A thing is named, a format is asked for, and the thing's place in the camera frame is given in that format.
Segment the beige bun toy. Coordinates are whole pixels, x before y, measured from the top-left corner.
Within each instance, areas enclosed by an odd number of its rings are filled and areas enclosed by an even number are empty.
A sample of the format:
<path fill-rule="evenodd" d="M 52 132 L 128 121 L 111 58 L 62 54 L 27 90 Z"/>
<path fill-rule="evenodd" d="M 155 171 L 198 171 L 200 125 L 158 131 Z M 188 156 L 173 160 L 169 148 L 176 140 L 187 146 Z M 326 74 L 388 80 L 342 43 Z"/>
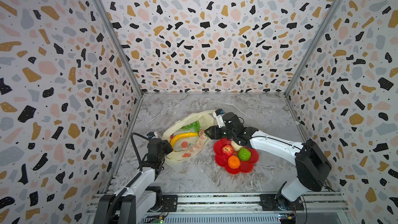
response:
<path fill-rule="evenodd" d="M 232 148 L 234 149 L 234 151 L 236 151 L 236 152 L 239 152 L 239 151 L 243 148 L 243 146 L 238 145 L 238 144 L 235 143 L 234 141 L 231 141 L 231 146 L 232 146 Z"/>

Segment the cream plastic bag orange print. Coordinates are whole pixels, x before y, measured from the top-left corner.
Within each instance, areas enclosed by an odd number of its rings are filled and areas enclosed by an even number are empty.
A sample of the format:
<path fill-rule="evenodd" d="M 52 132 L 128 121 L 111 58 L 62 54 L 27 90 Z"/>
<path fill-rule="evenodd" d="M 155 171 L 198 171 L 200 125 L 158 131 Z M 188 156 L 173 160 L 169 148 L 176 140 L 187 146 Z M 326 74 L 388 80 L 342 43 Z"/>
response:
<path fill-rule="evenodd" d="M 166 163 L 183 162 L 203 151 L 211 141 L 205 130 L 217 125 L 215 110 L 193 113 L 175 122 L 162 135 L 173 151 L 166 156 Z"/>

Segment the red apple toy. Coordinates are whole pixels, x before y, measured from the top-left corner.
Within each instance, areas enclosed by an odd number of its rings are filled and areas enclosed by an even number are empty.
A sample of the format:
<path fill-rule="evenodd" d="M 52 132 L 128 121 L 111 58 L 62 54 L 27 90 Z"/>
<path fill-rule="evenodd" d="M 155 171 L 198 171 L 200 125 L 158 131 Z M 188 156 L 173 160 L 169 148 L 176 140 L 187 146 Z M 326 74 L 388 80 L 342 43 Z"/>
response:
<path fill-rule="evenodd" d="M 231 156 L 234 155 L 234 149 L 231 145 L 226 145 L 222 148 L 222 155 L 226 158 L 230 158 Z"/>

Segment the lime green bumpy fruit toy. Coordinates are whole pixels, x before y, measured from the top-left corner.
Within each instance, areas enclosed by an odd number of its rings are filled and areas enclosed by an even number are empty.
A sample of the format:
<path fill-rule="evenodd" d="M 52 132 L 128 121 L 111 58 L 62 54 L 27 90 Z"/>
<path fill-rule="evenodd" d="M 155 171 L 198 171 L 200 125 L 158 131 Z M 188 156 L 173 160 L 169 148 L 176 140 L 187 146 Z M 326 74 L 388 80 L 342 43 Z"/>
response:
<path fill-rule="evenodd" d="M 241 148 L 238 152 L 238 158 L 241 161 L 248 161 L 251 159 L 251 151 L 247 148 Z"/>

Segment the orange fruit toy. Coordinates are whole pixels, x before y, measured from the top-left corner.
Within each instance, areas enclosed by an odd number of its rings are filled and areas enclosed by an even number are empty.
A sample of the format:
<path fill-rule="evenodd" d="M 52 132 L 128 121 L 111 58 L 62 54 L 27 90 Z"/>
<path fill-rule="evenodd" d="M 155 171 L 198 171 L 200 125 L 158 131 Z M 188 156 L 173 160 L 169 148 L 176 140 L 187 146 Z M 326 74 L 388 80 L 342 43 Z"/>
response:
<path fill-rule="evenodd" d="M 240 159 L 237 156 L 231 156 L 228 159 L 228 166 L 231 169 L 238 169 L 240 167 Z"/>

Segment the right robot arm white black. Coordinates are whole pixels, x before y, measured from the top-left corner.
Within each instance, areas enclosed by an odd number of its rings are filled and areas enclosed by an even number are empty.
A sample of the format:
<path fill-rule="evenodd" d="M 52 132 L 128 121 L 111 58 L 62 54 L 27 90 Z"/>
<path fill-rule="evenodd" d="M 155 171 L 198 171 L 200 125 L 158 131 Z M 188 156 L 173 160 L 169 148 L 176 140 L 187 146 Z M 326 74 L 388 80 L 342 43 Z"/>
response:
<path fill-rule="evenodd" d="M 254 127 L 245 127 L 234 113 L 216 110 L 217 124 L 205 130 L 215 141 L 216 164 L 230 174 L 249 173 L 259 161 L 259 151 L 280 157 L 296 168 L 296 177 L 283 183 L 272 200 L 274 207 L 286 209 L 308 191 L 320 192 L 326 186 L 331 163 L 311 139 L 293 142 L 266 134 Z"/>

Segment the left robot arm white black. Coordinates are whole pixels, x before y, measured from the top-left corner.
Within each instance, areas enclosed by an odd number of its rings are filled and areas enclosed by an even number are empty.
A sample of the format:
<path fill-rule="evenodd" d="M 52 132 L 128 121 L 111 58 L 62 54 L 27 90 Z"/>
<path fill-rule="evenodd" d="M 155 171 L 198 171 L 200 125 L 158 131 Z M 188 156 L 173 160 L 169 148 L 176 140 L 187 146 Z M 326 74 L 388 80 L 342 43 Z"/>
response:
<path fill-rule="evenodd" d="M 141 157 L 134 137 L 146 140 L 148 152 Z M 130 141 L 138 159 L 138 172 L 126 186 L 114 194 L 103 195 L 97 205 L 95 224 L 137 224 L 147 212 L 165 209 L 162 190 L 151 184 L 157 179 L 166 156 L 173 151 L 169 141 L 132 133 Z"/>

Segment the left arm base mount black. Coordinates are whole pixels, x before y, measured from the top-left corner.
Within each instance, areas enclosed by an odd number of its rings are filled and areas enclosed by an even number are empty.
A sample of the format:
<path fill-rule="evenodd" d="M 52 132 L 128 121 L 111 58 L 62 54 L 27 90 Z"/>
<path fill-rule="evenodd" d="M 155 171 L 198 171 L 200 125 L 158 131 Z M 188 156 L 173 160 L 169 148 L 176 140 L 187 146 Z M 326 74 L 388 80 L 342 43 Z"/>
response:
<path fill-rule="evenodd" d="M 161 212 L 176 212 L 177 211 L 178 196 L 177 195 L 162 195 L 155 196 L 155 204 L 148 210 L 148 213 Z"/>

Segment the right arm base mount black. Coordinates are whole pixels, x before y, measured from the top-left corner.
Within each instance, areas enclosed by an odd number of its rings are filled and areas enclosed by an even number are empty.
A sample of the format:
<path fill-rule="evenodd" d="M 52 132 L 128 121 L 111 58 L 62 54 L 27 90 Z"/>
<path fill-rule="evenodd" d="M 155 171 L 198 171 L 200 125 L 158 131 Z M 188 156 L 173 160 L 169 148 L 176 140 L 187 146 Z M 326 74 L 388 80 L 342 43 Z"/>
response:
<path fill-rule="evenodd" d="M 263 211 L 303 211 L 305 207 L 302 200 L 297 199 L 294 202 L 286 200 L 278 194 L 260 194 L 260 206 Z"/>

